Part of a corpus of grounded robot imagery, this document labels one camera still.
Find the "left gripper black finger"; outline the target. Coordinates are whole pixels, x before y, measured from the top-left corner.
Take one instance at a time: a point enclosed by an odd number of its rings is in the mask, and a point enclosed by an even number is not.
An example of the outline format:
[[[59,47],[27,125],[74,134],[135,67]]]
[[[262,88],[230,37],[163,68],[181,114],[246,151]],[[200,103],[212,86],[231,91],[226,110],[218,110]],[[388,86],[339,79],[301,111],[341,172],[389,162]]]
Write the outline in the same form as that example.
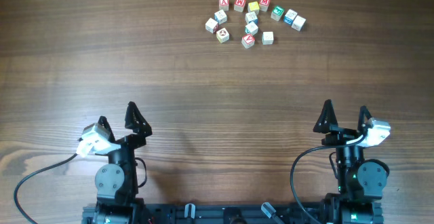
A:
[[[142,116],[135,102],[130,101],[127,105],[125,114],[125,128],[132,130],[134,133],[143,137],[153,134],[149,123]]]
[[[110,127],[110,124],[107,121],[107,118],[105,116],[100,116],[99,120],[98,120],[98,124],[100,124],[102,127],[104,127],[104,129],[106,131],[108,131],[108,134],[109,134],[108,141],[110,143],[114,143],[115,142],[115,137],[114,137],[113,131],[112,131],[111,127]]]

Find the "white block teal side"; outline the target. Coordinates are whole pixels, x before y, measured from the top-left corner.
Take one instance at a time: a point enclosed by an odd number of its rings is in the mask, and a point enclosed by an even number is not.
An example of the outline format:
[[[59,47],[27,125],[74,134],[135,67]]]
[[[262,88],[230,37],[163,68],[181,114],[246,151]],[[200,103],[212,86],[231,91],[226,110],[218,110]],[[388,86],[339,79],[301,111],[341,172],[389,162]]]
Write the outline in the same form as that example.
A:
[[[245,26],[245,33],[255,35],[258,32],[258,26],[255,22],[250,22]]]

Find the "white block red side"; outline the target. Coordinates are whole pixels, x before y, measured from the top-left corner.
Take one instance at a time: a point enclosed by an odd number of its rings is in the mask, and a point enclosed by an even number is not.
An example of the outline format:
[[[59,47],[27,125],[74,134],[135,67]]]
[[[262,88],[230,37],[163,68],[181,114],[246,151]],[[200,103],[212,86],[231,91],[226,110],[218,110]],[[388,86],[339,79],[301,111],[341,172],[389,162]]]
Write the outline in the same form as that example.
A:
[[[218,29],[218,22],[210,18],[205,24],[205,29],[211,33],[215,33]]]

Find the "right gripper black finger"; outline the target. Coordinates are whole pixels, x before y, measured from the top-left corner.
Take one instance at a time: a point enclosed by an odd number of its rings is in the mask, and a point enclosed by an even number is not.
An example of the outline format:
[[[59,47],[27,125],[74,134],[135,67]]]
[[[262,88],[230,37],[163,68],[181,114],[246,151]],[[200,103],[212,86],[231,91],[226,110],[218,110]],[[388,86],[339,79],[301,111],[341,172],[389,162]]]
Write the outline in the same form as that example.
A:
[[[313,131],[316,133],[338,131],[338,121],[330,99],[327,99],[324,102],[321,114],[313,128]]]
[[[358,119],[358,125],[357,125],[357,130],[359,132],[364,132],[364,129],[366,127],[366,123],[370,118],[372,118],[372,115],[369,112],[368,108],[365,105],[361,106],[360,110],[359,110],[359,119]]]

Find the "plain white block front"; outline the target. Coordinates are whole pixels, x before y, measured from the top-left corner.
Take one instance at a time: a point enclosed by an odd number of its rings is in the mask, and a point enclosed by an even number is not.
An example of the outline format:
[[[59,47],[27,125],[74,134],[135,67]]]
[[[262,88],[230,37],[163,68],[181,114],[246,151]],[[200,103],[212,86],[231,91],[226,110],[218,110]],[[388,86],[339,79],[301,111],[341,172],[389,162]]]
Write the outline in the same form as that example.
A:
[[[262,33],[262,44],[263,45],[271,45],[274,42],[274,34],[273,31],[267,31]]]

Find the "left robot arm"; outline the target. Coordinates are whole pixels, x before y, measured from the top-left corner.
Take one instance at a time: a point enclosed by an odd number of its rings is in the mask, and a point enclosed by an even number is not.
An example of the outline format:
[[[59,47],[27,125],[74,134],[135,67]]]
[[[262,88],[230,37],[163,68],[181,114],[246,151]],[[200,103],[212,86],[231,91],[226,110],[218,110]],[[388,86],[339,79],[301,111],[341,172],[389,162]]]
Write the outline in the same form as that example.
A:
[[[115,139],[104,116],[98,125],[108,134],[109,148],[101,154],[107,156],[108,164],[101,167],[95,176],[97,202],[92,210],[84,210],[82,223],[151,223],[152,218],[144,200],[138,198],[138,189],[146,184],[138,182],[137,162],[144,160],[135,156],[135,150],[146,145],[146,137],[152,128],[140,113],[136,103],[130,101],[125,113],[125,128],[131,134]]]

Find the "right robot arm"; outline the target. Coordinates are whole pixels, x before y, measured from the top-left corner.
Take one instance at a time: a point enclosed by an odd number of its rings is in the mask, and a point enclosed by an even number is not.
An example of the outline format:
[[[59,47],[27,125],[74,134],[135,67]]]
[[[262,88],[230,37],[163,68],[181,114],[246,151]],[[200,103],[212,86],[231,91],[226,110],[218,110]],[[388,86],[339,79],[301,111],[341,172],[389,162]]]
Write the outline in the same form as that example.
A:
[[[383,223],[379,200],[387,184],[389,167],[364,157],[363,150],[381,144],[391,133],[388,122],[360,108],[356,129],[338,125],[331,100],[326,100],[313,131],[325,134],[324,147],[334,148],[332,170],[338,193],[328,193],[319,207],[320,223]]]

